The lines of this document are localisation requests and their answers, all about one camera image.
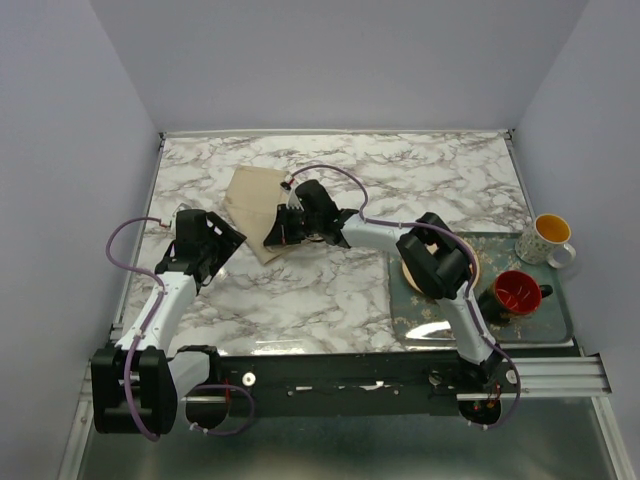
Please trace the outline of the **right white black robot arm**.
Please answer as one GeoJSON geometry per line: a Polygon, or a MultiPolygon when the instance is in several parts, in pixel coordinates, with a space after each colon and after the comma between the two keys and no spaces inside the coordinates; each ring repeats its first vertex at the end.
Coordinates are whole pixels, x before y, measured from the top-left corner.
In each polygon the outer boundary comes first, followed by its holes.
{"type": "Polygon", "coordinates": [[[267,248],[311,241],[369,248],[398,254],[420,291],[436,301],[456,340],[462,384],[480,392],[496,380],[505,352],[490,334],[473,292],[477,262],[468,246],[434,213],[411,223],[367,219],[354,209],[340,209],[316,180],[297,187],[283,181],[288,194],[264,239],[267,248]]]}

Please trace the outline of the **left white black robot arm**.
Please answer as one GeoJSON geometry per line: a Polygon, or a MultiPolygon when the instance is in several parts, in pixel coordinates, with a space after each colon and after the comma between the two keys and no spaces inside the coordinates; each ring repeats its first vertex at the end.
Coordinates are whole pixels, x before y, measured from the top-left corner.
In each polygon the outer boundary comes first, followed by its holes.
{"type": "Polygon", "coordinates": [[[175,237],[152,270],[126,269],[152,279],[150,297],[133,325],[113,345],[95,352],[90,361],[94,425],[103,434],[139,433],[157,441],[173,428],[179,402],[196,391],[216,390],[229,397],[217,349],[208,345],[182,347],[168,356],[182,317],[201,289],[222,269],[245,236],[219,215],[185,209],[172,220],[175,237]]]}

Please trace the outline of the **beige cloth napkin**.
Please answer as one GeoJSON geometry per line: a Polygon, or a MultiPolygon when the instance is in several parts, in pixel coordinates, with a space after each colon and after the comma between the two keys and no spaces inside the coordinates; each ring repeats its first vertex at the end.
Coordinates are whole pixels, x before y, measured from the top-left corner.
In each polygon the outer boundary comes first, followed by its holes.
{"type": "Polygon", "coordinates": [[[246,243],[262,265],[294,250],[281,244],[273,249],[263,245],[274,226],[277,206],[288,200],[288,193],[280,186],[286,177],[287,172],[283,170],[240,166],[234,171],[225,193],[223,205],[229,217],[246,236],[246,243]]]}

